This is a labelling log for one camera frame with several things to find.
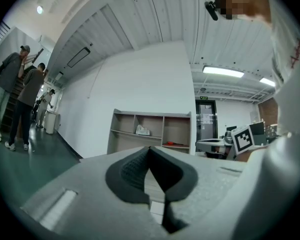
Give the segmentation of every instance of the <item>baseboard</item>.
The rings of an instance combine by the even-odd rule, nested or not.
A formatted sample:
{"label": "baseboard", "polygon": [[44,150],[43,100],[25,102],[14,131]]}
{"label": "baseboard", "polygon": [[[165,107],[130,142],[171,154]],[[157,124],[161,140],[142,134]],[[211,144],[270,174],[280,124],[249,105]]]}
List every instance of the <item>baseboard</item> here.
{"label": "baseboard", "polygon": [[66,140],[61,136],[61,134],[56,131],[57,135],[60,137],[60,139],[62,140],[62,142],[72,151],[73,155],[75,156],[75,158],[77,158],[78,160],[83,159],[83,157],[81,155],[78,154],[77,151],[75,151],[69,144],[68,142],[66,142]]}

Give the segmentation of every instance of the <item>brick wall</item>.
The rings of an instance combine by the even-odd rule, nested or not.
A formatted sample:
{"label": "brick wall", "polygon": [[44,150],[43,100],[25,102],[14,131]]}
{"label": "brick wall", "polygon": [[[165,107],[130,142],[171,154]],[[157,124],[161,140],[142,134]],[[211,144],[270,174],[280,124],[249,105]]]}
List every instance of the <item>brick wall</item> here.
{"label": "brick wall", "polygon": [[265,121],[265,126],[278,123],[278,105],[274,98],[270,98],[258,105],[260,118]]}

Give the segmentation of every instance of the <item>floor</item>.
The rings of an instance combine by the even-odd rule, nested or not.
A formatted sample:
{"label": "floor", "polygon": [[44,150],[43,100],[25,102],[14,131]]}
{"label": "floor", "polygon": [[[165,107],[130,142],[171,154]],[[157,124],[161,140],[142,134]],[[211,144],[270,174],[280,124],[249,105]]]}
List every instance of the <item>floor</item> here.
{"label": "floor", "polygon": [[46,183],[79,163],[71,150],[55,133],[31,126],[29,151],[23,141],[15,142],[16,151],[5,147],[8,134],[0,142],[0,191],[7,202],[22,206],[28,198]]}

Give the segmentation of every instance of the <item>trash can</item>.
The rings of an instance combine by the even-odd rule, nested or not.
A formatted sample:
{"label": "trash can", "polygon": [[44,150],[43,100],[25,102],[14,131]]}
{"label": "trash can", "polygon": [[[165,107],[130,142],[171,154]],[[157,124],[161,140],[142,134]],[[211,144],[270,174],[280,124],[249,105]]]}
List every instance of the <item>trash can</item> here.
{"label": "trash can", "polygon": [[52,111],[47,111],[46,112],[44,126],[45,126],[45,132],[47,134],[53,134],[54,133],[55,121],[56,121],[57,115],[58,115],[57,113],[52,112]]}

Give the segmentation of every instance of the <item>black monitor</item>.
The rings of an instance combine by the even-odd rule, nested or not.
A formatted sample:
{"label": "black monitor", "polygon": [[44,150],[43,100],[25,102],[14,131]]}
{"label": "black monitor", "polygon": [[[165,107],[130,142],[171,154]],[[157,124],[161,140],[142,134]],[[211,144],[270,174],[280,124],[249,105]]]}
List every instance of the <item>black monitor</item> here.
{"label": "black monitor", "polygon": [[231,127],[227,127],[226,130],[231,132],[232,130],[234,130],[236,128],[237,128],[236,126],[231,126]]}
{"label": "black monitor", "polygon": [[264,122],[258,122],[250,124],[250,129],[252,135],[263,135],[265,134],[265,124]]}

